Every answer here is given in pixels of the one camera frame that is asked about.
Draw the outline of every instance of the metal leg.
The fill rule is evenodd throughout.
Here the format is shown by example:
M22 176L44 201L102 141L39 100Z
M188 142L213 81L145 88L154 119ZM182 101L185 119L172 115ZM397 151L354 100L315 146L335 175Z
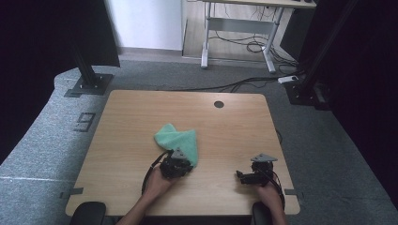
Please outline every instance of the metal leg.
M78 98L81 95L103 96L114 75L95 73L89 62L82 56L74 37L69 37L71 55L82 74L72 89L65 94L66 98Z
M276 72L275 67L273 65L273 62L272 62L272 59L271 59L271 57L269 55L269 51L271 49L272 42L273 42L273 40L275 38L276 31L278 30L278 26L279 26L279 23L281 21L281 17L282 17L282 14L283 14L283 7L278 7L277 13L278 14L277 14L276 20L274 21L274 24L272 26L271 33L268 36L267 46L263 47L263 55L266 58L266 62L267 62L269 73L275 73Z
M207 59L208 59L208 24L210 21L210 9L211 3L207 4L207 13L206 13L206 30L205 30L205 42L202 47L202 64L201 68L207 68Z

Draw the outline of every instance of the gray carpet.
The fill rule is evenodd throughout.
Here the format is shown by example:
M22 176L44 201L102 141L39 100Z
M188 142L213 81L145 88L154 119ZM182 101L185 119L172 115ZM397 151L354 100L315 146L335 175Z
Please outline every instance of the gray carpet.
M0 224L69 224L68 200L60 194L73 187L112 90L176 90L269 76L262 68L138 61L95 70L115 75L104 96L64 97L77 69L55 78L48 104L0 168ZM283 136L301 207L288 216L290 224L398 224L389 196L331 112L291 105L277 82L238 92L264 94ZM81 113L96 114L87 132L74 131Z

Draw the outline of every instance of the black wire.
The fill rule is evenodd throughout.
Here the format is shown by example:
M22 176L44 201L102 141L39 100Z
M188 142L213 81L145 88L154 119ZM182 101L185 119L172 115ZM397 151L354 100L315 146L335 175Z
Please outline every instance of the black wire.
M227 86L227 87L221 89L219 92L221 93L221 92L225 91L226 89L228 89L228 88L230 88L230 87L231 87L231 86Z
M275 14L276 14L276 8L275 8L275 10L274 10L274 15L272 16L272 20L275 19Z
M235 93L240 88L240 86L242 86L242 85L251 85L251 86L253 86L255 88L262 88L262 87L265 87L267 85L267 83L268 82L265 82L264 85L261 85L261 86L256 86L256 85L254 85L252 83L249 83L249 82L241 83L239 85L234 86L234 88L232 88L232 90L231 90L231 93Z
M260 53L263 51L262 47L266 46L266 44L264 42L258 41L258 40L256 40L256 38L262 38L262 39L268 40L266 37L259 37L256 34L254 34L252 37L245 37L245 38L237 38L237 39L224 38L224 37L221 37L217 31L216 31L216 37L210 37L209 39L211 39L211 38L219 38L221 40L228 41L228 42L231 42L234 44L246 45L246 50L250 53ZM238 42L238 41L247 40L250 38L253 38L254 41L250 41L249 43ZM260 48L260 50L253 50L252 46L258 46ZM274 57L275 61L277 61L279 63L285 63L292 67L297 67L299 65L299 63L295 60L289 60L289 59L286 59L286 58L280 56L274 47L271 47L270 52L271 52L272 56Z
M263 12L261 13L261 17L258 21L263 20L263 16L264 16L264 11L266 10L266 6L263 6Z
M231 87L235 85L239 85L241 83L247 83L247 82L274 82L277 81L281 77L275 77L275 78L270 78L270 77L253 77L253 78L248 78L245 80L242 80L240 82L233 82L227 85L222 85L222 86L214 86L214 87L202 87L202 88L189 88L189 89L179 89L179 90L173 90L173 91L203 91L203 90L211 90L211 89L219 89L219 88L224 88L224 87Z
M147 180L148 180L150 174L152 173L153 168L155 168L156 164L158 164L158 163L161 161L161 158L163 158L164 155L166 155L166 154L172 154L172 153L173 153L173 150L166 150L164 153L162 153L160 156L158 156L158 158L156 158L156 160L150 165L148 171L146 172L144 181L143 181L143 186L142 186L142 188L141 188L141 194L144 194L144 192L145 192L145 187L146 187L146 182L147 182Z
M278 179L278 183L276 183L276 181L273 179L273 177L269 177L265 172L263 172L261 169L254 167L254 169L256 169L257 171L261 172L268 180L269 182L272 183L272 185L277 189L279 197L281 198L282 201L282 207L284 210L284 206L285 206L285 199L284 199L284 195L283 195L283 191L282 191L282 185L281 185L281 181L279 180L279 176L276 172L272 171L273 174L275 174L276 178Z
M254 16L254 14L255 14L257 11L258 11L258 6L255 6L255 12L252 14L252 16L250 17L250 19L249 19L249 20L251 20L251 19L252 19L252 17Z
M281 134L281 132L279 132L279 130L278 130L278 129L275 129L275 130L276 130L276 133L278 134L279 143L282 143L282 142L283 142L283 137L282 137L282 134Z
M225 9L225 14L228 16L228 18L230 18L229 15L228 15L228 12L226 11L226 4L225 3L224 3L224 9Z

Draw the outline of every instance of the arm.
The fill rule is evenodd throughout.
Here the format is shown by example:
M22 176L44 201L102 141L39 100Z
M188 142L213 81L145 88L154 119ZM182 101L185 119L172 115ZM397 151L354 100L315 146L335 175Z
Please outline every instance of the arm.
M268 182L264 187L254 186L254 189L260 196L261 202L269 208L272 215L272 224L286 225L286 214L284 213L282 201L276 187Z
M177 179L166 179L161 175L161 169L155 167L146 183L146 189L141 198L116 225L137 225L143 219L146 210L164 194Z

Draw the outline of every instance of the desk leg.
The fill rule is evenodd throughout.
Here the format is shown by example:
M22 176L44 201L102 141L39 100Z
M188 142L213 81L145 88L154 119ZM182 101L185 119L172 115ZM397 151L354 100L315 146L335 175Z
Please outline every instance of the desk leg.
M207 13L206 13L206 27L205 27L205 42L202 47L202 64L201 68L207 68L207 59L208 59L208 24L210 22L210 9L211 3L207 4Z
M276 20L274 21L274 24L272 26L271 33L268 36L267 46L263 47L263 55L264 55L264 58L266 58L266 62L267 62L269 73L275 73L276 72L275 67L273 65L273 62L272 62L272 59L271 59L271 57L269 55L269 51L271 49L273 40L274 40L275 35L276 35L276 31L278 30L278 26L279 26L279 23L281 21L281 17L282 17L282 14L283 14L283 7L278 7L277 13L278 14L277 14Z

